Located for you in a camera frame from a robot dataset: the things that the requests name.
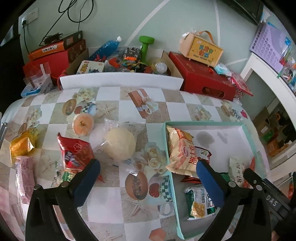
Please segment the black television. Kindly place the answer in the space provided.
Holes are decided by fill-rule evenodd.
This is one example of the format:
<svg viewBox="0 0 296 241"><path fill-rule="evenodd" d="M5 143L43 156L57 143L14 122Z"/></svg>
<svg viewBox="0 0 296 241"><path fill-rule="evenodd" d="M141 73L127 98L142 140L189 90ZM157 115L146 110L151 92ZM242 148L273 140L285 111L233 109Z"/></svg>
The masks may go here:
<svg viewBox="0 0 296 241"><path fill-rule="evenodd" d="M222 0L224 4L232 8L236 13L254 25L260 23L263 13L263 3L258 0Z"/></svg>

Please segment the green cow biscuit packet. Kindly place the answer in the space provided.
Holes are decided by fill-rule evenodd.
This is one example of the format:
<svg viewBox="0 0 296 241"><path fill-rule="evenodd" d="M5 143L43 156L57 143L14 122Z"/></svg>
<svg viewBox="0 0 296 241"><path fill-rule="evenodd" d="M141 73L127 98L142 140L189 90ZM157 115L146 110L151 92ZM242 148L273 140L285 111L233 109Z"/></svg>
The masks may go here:
<svg viewBox="0 0 296 241"><path fill-rule="evenodd" d="M70 182L79 172L81 172L81 170L64 170L60 167L57 167L51 188L58 187L64 181Z"/></svg>

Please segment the round bun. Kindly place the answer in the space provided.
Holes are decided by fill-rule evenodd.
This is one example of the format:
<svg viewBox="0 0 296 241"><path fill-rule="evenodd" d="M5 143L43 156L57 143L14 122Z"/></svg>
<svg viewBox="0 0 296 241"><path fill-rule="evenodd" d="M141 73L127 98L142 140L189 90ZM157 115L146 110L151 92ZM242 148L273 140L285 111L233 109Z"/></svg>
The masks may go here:
<svg viewBox="0 0 296 241"><path fill-rule="evenodd" d="M144 123L118 122L105 118L99 131L99 143L93 151L112 165L137 176L139 170L135 167L134 155L137 137L143 129Z"/></svg>

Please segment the smartphone on stand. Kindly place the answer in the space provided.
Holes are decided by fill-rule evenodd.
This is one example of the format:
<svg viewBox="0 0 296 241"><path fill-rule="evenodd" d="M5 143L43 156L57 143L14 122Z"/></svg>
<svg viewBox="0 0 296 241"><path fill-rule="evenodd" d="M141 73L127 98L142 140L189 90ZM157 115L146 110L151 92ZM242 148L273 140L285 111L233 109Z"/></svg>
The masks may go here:
<svg viewBox="0 0 296 241"><path fill-rule="evenodd" d="M2 145L3 145L3 142L4 142L4 138L5 138L5 135L6 135L7 129L8 129L8 123L7 123L7 122L3 122L2 119L1 119L1 129L0 129L0 148L1 148Z"/></svg>

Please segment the red patterned pouch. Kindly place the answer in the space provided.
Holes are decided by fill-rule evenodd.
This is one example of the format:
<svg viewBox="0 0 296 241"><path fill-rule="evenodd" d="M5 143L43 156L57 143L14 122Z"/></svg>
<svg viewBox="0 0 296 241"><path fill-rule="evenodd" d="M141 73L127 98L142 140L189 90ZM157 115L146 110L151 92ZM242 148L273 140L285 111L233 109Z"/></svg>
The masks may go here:
<svg viewBox="0 0 296 241"><path fill-rule="evenodd" d="M231 77L229 77L229 81L235 88L235 98L240 99L243 95L247 94L249 96L253 96L253 93L246 85L244 79L234 71L231 72Z"/></svg>

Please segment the beige swiss roll packet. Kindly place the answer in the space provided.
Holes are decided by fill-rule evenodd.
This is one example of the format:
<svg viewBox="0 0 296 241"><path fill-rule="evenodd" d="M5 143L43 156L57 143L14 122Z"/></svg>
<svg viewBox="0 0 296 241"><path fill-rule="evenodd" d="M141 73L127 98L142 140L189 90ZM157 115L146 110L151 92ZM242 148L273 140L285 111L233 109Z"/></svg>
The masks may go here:
<svg viewBox="0 0 296 241"><path fill-rule="evenodd" d="M198 157L193 144L193 137L179 128L166 126L169 161L166 168L178 175L197 177Z"/></svg>

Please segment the red white snack packet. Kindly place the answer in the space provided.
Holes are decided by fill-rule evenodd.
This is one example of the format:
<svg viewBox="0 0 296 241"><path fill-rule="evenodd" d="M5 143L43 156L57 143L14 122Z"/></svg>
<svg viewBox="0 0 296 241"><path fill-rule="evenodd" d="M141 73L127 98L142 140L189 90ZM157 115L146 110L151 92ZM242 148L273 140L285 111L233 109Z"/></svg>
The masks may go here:
<svg viewBox="0 0 296 241"><path fill-rule="evenodd" d="M195 146L195 152L198 160L205 160L207 163L210 162L210 157L212 156L211 152L207 149L204 149L202 147ZM182 183L191 183L194 185L201 184L201 180L197 177L196 174L190 175L190 176L184 176L181 180Z"/></svg>

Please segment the dark green snack packet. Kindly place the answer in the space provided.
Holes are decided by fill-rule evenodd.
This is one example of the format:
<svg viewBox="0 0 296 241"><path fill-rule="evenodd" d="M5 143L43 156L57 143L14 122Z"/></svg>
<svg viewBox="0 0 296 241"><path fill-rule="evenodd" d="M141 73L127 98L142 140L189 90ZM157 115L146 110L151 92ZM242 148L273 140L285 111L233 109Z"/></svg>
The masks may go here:
<svg viewBox="0 0 296 241"><path fill-rule="evenodd" d="M228 173L222 172L222 173L220 173L220 175L223 177L223 179L224 179L226 182L231 181L231 178L230 178L230 176L229 176Z"/></svg>

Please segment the white orange snack packet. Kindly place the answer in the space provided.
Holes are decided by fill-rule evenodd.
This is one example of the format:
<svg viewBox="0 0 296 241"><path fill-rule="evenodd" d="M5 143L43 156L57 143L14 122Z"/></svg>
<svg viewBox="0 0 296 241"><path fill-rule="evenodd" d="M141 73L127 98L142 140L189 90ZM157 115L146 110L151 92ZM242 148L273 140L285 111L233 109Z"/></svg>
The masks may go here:
<svg viewBox="0 0 296 241"><path fill-rule="evenodd" d="M244 171L244 164L243 162L236 158L232 157L229 160L229 176L232 181L234 181L239 187L243 187L244 178L243 178L243 171Z"/></svg>

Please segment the wet wipes pack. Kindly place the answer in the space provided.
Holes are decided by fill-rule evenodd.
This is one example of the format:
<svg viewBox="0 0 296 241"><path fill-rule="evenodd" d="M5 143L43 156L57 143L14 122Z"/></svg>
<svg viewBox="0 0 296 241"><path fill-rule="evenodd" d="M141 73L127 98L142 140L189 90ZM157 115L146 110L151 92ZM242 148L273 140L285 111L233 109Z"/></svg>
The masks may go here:
<svg viewBox="0 0 296 241"><path fill-rule="evenodd" d="M232 76L232 72L223 63L218 63L214 67L214 70L219 75L224 75L224 76L227 76L227 77L231 77Z"/></svg>

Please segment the pink snack packet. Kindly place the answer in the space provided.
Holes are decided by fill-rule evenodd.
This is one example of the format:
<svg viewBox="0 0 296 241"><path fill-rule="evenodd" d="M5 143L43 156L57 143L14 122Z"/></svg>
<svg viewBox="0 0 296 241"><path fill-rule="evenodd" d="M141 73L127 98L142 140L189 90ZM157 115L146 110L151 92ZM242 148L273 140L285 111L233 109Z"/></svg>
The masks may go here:
<svg viewBox="0 0 296 241"><path fill-rule="evenodd" d="M35 186L34 159L28 156L16 157L16 184L23 204L29 204Z"/></svg>

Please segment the red peanut snack bag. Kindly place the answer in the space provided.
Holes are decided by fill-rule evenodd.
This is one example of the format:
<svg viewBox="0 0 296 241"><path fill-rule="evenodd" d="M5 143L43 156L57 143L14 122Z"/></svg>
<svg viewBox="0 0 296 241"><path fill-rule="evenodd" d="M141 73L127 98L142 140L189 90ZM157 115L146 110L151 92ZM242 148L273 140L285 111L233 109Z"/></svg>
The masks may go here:
<svg viewBox="0 0 296 241"><path fill-rule="evenodd" d="M60 133L57 141L62 154L62 169L84 170L92 159L95 159L91 145L79 138L67 138Z"/></svg>

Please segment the white green cracker packet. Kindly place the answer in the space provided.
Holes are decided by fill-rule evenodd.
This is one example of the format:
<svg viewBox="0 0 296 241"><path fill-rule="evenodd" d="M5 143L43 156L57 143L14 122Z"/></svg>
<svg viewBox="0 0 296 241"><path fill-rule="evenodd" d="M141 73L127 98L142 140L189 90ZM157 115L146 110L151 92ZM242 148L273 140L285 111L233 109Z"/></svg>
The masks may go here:
<svg viewBox="0 0 296 241"><path fill-rule="evenodd" d="M203 185L188 187L184 193L188 207L188 221L215 215L217 207Z"/></svg>

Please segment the cardboard toy box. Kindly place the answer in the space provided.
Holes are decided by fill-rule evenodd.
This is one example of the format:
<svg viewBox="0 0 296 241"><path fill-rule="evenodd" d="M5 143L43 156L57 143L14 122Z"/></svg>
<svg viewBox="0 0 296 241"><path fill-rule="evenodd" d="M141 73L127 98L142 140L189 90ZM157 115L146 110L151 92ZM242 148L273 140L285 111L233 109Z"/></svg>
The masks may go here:
<svg viewBox="0 0 296 241"><path fill-rule="evenodd" d="M98 47L89 47L86 48L77 58L65 69L65 73L67 75L73 75L77 72L78 67L80 66L83 60L87 60L90 55L92 55ZM153 47L149 47L147 51L147 60L151 58L162 58L163 61L168 66L168 75L170 77L177 77L182 79L182 75L180 74L177 67L174 65L173 61L169 58L169 54L162 49L155 49Z"/></svg>

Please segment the yellow cake packet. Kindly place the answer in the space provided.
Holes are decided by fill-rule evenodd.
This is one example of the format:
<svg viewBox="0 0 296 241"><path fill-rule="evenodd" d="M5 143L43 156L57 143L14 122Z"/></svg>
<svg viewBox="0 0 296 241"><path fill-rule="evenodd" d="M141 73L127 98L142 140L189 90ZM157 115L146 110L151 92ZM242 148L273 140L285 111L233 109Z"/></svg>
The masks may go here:
<svg viewBox="0 0 296 241"><path fill-rule="evenodd" d="M14 165L17 156L27 156L34 148L39 131L36 128L29 128L22 132L10 143L11 164Z"/></svg>

